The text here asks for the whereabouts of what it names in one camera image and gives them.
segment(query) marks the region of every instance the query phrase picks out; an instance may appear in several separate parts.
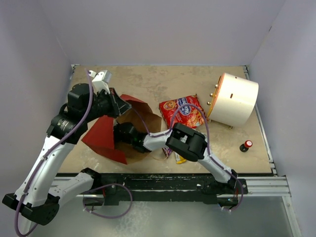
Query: red cap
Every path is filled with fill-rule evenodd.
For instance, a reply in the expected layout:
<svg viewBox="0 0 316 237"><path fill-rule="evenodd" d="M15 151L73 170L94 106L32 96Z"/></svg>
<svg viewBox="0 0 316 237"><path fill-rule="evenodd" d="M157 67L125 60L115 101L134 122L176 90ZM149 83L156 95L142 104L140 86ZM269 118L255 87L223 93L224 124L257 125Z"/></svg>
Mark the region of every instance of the red cap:
<svg viewBox="0 0 316 237"><path fill-rule="evenodd" d="M247 140L247 141L245 141L244 145L245 145L245 147L247 147L247 148L252 147L252 141Z"/></svg>

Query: glass panel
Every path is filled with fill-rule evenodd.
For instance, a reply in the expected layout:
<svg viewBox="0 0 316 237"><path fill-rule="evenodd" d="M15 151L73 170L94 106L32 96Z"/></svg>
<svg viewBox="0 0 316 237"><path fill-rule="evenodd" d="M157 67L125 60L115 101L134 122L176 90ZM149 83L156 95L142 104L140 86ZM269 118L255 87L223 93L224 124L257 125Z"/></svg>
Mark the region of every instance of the glass panel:
<svg viewBox="0 0 316 237"><path fill-rule="evenodd" d="M96 212L117 215L128 202L102 206ZM82 198L67 203L35 237L291 237L280 197L245 197L238 210L199 202L135 202L119 219L103 219L83 211Z"/></svg>

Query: red snack bag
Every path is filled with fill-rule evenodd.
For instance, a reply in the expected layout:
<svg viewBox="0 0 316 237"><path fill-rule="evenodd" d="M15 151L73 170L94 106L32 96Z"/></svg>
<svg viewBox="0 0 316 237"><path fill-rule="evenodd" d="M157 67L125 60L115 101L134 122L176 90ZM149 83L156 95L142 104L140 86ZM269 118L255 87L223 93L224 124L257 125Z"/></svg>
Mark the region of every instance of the red snack bag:
<svg viewBox="0 0 316 237"><path fill-rule="evenodd" d="M171 119L177 108L183 104L194 104L204 113L203 108L199 104L197 95L189 95L176 100L164 101L159 104L159 109L162 113L164 120L167 123L168 128L171 124ZM193 106L184 106L177 113L174 118L173 124L180 122L190 128L196 128L204 124L204 119L201 113Z"/></svg>

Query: white wall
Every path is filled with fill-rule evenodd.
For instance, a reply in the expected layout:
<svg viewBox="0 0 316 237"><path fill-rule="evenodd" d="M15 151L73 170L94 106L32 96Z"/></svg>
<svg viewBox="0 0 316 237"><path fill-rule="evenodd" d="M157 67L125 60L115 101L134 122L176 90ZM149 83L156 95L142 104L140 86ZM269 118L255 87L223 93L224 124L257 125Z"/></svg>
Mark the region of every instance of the white wall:
<svg viewBox="0 0 316 237"><path fill-rule="evenodd" d="M250 65L280 175L286 174L304 236L315 236L316 1L287 0Z"/></svg>
<svg viewBox="0 0 316 237"><path fill-rule="evenodd" d="M29 173L51 118L65 99L70 62L36 0L0 1L0 197ZM0 204L1 236L14 211Z"/></svg>
<svg viewBox="0 0 316 237"><path fill-rule="evenodd" d="M40 0L71 63L245 65L285 0Z"/></svg>

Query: white cylinder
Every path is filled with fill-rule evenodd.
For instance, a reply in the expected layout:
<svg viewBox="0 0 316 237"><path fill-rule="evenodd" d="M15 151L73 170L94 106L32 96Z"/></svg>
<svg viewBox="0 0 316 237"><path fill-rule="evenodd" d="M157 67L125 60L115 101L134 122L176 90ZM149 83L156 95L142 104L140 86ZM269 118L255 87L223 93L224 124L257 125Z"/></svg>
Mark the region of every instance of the white cylinder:
<svg viewBox="0 0 316 237"><path fill-rule="evenodd" d="M230 126L241 126L248 120L257 100L256 82L224 73L214 93L209 118Z"/></svg>

